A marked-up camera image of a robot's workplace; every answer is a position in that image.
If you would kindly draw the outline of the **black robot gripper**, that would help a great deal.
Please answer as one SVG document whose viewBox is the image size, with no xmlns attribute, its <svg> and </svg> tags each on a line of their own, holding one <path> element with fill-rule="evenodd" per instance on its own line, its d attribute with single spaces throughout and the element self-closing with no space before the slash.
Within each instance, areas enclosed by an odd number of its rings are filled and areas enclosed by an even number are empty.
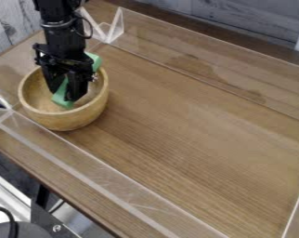
<svg viewBox="0 0 299 238">
<path fill-rule="evenodd" d="M 41 26 L 45 43 L 36 43 L 33 49 L 48 89 L 55 93 L 67 75 L 65 99 L 78 101 L 87 94 L 95 75 L 95 61 L 86 53 L 91 36 L 84 33 L 83 20 L 43 20 Z"/>
</svg>

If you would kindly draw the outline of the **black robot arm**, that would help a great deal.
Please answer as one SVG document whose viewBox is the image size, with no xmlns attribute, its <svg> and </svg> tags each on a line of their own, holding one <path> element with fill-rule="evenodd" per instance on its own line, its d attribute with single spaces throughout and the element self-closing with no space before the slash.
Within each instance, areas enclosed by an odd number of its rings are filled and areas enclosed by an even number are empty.
<svg viewBox="0 0 299 238">
<path fill-rule="evenodd" d="M 64 79 L 63 99 L 78 101 L 94 79 L 95 60 L 87 55 L 86 18 L 79 13 L 83 0 L 33 0 L 41 15 L 45 43 L 33 45 L 36 64 L 41 67 L 48 89 L 56 93 Z"/>
</svg>

